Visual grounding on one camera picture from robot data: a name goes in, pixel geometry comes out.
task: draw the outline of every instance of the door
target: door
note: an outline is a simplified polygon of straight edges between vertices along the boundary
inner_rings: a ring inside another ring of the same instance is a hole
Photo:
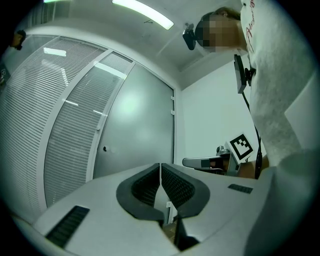
[[[97,148],[93,178],[173,163],[173,90],[136,64],[122,85]]]

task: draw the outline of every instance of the ceiling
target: ceiling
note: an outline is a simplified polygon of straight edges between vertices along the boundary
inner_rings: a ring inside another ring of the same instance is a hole
[[[182,88],[186,88],[211,71],[233,59],[233,52],[208,53],[199,45],[191,51],[183,40],[185,23],[199,22],[200,18],[222,6],[240,11],[240,0],[139,0],[174,22],[166,30],[146,16],[112,3],[112,0],[72,0],[65,12],[65,5],[57,5],[55,15],[64,18],[91,20],[111,25],[125,32],[131,44],[148,45],[155,59],[161,56],[172,63],[181,74]]]

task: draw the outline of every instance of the white panel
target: white panel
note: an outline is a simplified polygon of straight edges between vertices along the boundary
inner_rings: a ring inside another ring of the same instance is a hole
[[[171,96],[173,90],[148,70],[137,64],[132,68],[108,114],[94,179],[145,164],[173,162]]]
[[[110,54],[97,64],[118,73],[130,62]],[[97,125],[106,117],[105,107],[123,76],[93,67],[64,102],[50,134],[44,163],[44,191],[51,206],[86,182],[87,166]]]
[[[247,56],[242,56],[249,67]],[[251,88],[244,93],[250,98]],[[234,62],[203,77],[182,91],[185,157],[216,155],[216,148],[238,133],[245,132],[255,150],[249,161],[256,160],[258,139],[255,126],[241,94],[237,91]],[[262,155],[266,154],[261,143]]]
[[[33,222],[41,213],[37,155],[44,127],[70,81],[103,50],[57,38],[40,48],[11,77],[0,100],[0,182],[3,199],[18,216]]]

